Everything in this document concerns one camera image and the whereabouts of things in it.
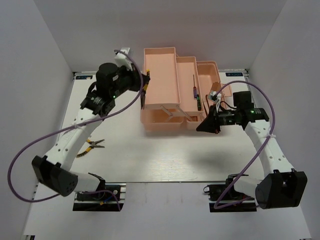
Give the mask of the black green screwdriver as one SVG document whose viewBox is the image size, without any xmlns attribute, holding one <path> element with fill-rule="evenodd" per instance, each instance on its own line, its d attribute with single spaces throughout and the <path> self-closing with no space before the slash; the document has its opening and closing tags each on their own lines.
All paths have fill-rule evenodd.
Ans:
<svg viewBox="0 0 320 240">
<path fill-rule="evenodd" d="M 197 110 L 201 111 L 202 110 L 202 105 L 201 105 L 200 96 L 198 94 L 196 95 L 196 102 L 197 102 Z"/>
</svg>

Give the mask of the yellow needle-nose pliers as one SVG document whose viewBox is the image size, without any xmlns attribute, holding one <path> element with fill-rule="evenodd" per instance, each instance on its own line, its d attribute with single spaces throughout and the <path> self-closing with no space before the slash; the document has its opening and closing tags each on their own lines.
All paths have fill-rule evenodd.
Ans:
<svg viewBox="0 0 320 240">
<path fill-rule="evenodd" d="M 141 106 L 142 110 L 145 108 L 146 93 L 147 93 L 147 89 L 142 89 L 141 94 L 140 94 L 140 106 Z"/>
</svg>

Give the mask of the long brown hex key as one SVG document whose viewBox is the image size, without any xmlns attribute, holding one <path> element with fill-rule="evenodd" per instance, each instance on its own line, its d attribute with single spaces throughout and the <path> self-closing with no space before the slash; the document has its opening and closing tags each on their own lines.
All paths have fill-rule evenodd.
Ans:
<svg viewBox="0 0 320 240">
<path fill-rule="evenodd" d="M 209 100 L 208 100 L 208 94 L 205 95 L 205 102 L 206 102 L 206 106 L 207 106 L 207 110 L 205 110 L 206 115 L 208 115 L 209 111 L 210 111 L 210 104 L 209 104 Z"/>
</svg>

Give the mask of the pink plastic toolbox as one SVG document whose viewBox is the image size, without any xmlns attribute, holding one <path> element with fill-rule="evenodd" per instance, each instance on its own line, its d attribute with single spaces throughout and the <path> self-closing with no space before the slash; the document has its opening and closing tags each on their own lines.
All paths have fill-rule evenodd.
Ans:
<svg viewBox="0 0 320 240">
<path fill-rule="evenodd" d="M 148 132 L 194 131 L 206 118 L 206 95 L 224 86 L 215 61 L 198 61 L 194 56 L 178 56 L 175 47 L 145 48 L 143 72 L 150 70 L 144 109 L 140 120 Z M 193 96 L 193 75 L 201 111 Z"/>
</svg>

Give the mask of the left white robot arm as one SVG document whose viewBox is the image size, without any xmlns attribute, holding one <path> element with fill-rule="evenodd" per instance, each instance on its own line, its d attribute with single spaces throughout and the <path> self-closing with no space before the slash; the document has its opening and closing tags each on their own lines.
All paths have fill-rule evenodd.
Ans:
<svg viewBox="0 0 320 240">
<path fill-rule="evenodd" d="M 91 133 L 115 107 L 115 100 L 127 90 L 146 90 L 150 73 L 140 74 L 114 63 L 104 63 L 80 104 L 73 127 L 43 156 L 35 156 L 32 167 L 38 181 L 63 197 L 72 192 L 88 192 L 94 199 L 105 196 L 105 180 L 93 173 L 71 172 L 73 162 Z"/>
</svg>

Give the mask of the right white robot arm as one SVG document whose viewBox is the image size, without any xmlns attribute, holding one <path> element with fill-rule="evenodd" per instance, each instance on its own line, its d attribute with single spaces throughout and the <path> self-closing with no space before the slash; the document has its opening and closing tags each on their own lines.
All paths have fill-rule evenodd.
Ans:
<svg viewBox="0 0 320 240">
<path fill-rule="evenodd" d="M 253 158 L 260 159 L 264 173 L 262 180 L 250 178 L 245 169 L 229 175 L 214 208 L 227 208 L 249 199 L 254 199 L 262 209 L 297 207 L 308 179 L 285 157 L 272 134 L 274 127 L 266 111 L 254 107 L 249 91 L 234 93 L 234 107 L 231 109 L 221 106 L 221 94 L 215 91 L 209 94 L 208 99 L 213 101 L 213 105 L 196 130 L 218 134 L 222 126 L 241 126 L 256 149 Z"/>
</svg>

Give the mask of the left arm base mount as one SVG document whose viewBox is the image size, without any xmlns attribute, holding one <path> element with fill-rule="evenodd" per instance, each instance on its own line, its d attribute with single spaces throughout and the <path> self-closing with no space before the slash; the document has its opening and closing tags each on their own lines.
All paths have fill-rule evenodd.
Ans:
<svg viewBox="0 0 320 240">
<path fill-rule="evenodd" d="M 77 192 L 74 197 L 74 212 L 120 212 L 125 203 L 126 183 L 106 183 L 107 192 L 83 194 Z"/>
</svg>

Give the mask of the blue handled screwdriver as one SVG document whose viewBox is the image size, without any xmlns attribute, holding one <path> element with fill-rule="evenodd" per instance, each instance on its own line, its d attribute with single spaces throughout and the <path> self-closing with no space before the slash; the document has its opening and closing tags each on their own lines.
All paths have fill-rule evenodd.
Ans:
<svg viewBox="0 0 320 240">
<path fill-rule="evenodd" d="M 193 98 L 196 99 L 197 98 L 197 87 L 196 87 L 196 80 L 195 80 L 195 75 L 192 75 L 193 78 Z"/>
</svg>

